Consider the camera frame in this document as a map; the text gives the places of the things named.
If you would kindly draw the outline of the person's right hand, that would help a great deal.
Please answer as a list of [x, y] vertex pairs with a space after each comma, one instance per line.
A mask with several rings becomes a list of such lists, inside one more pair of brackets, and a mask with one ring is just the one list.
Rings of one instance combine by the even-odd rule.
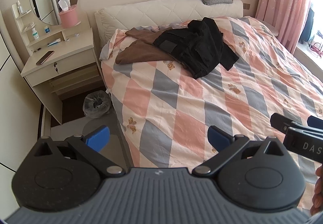
[[322, 203], [323, 203], [323, 197], [322, 197], [322, 166], [320, 166], [316, 172], [316, 176], [318, 177], [315, 189], [314, 189], [314, 195], [312, 198], [313, 205], [310, 209], [311, 216], [317, 214], [318, 212], [322, 211]]

